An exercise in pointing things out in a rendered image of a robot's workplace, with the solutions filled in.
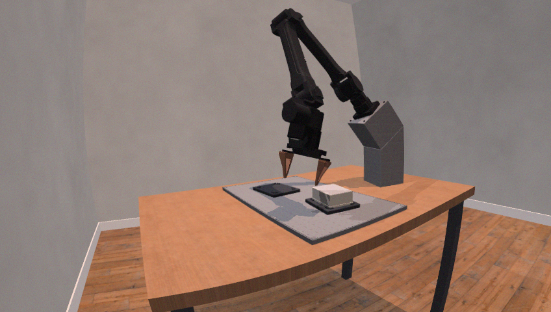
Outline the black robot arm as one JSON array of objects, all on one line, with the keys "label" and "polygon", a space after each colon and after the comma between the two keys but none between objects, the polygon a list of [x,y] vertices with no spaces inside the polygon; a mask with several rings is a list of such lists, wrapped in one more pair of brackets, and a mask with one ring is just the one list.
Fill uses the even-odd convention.
[{"label": "black robot arm", "polygon": [[[351,71],[345,72],[335,62],[307,28],[302,17],[291,8],[284,9],[272,20],[270,26],[272,33],[281,39],[290,72],[292,97],[283,103],[282,110],[283,120],[290,123],[287,135],[289,146],[318,149],[324,113],[317,108],[324,104],[324,97],[309,73],[298,38],[327,71],[332,81],[330,85],[338,99],[342,102],[350,99],[356,111],[353,115],[354,120],[372,115],[380,103],[372,103],[366,97],[360,80]],[[348,79],[340,83],[346,77]]]}]

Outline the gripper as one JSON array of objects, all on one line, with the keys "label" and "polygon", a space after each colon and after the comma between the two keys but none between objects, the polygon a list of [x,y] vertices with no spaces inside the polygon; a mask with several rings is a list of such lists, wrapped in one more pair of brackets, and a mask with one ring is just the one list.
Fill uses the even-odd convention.
[{"label": "gripper", "polygon": [[315,179],[315,186],[318,185],[320,182],[323,174],[326,172],[326,170],[331,165],[330,159],[321,158],[321,156],[326,156],[326,151],[315,149],[315,148],[309,148],[309,147],[302,147],[302,148],[293,148],[289,146],[289,143],[287,143],[287,148],[292,148],[292,151],[283,150],[279,151],[279,157],[281,160],[281,164],[283,167],[283,177],[287,178],[288,171],[290,169],[292,159],[294,154],[303,155],[306,157],[312,157],[318,160],[318,167],[316,171],[316,179]]}]

